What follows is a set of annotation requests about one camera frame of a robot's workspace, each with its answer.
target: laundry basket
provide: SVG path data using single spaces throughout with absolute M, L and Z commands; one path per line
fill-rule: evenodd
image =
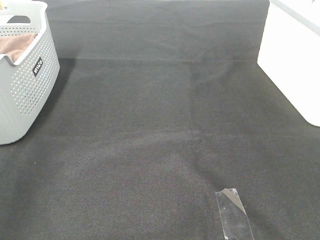
M 37 33 L 35 40 L 12 62 L 0 54 L 0 145 L 22 138 L 44 106 L 60 69 L 41 1 L 2 2 L 0 15 L 26 16 L 30 23 L 0 24 L 0 38 Z

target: clear tape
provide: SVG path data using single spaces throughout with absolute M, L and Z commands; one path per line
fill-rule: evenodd
M 245 208 L 235 188 L 215 193 L 226 240 L 254 240 Z

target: dark gray fabric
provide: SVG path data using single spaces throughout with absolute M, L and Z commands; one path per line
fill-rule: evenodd
M 48 0 L 61 70 L 0 146 L 0 239 L 318 240 L 319 135 L 258 67 L 268 1 Z

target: brown towel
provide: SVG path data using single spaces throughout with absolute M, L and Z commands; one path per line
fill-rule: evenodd
M 18 36 L 5 36 L 0 38 L 0 54 L 7 54 L 15 62 L 35 40 L 36 33 L 26 33 Z

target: basket handle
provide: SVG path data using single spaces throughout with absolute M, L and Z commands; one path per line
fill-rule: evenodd
M 42 1 L 0 1 L 0 17 L 4 21 L 1 25 L 14 24 L 7 23 L 13 16 L 26 16 L 31 23 L 45 24 L 47 7 L 48 5 Z

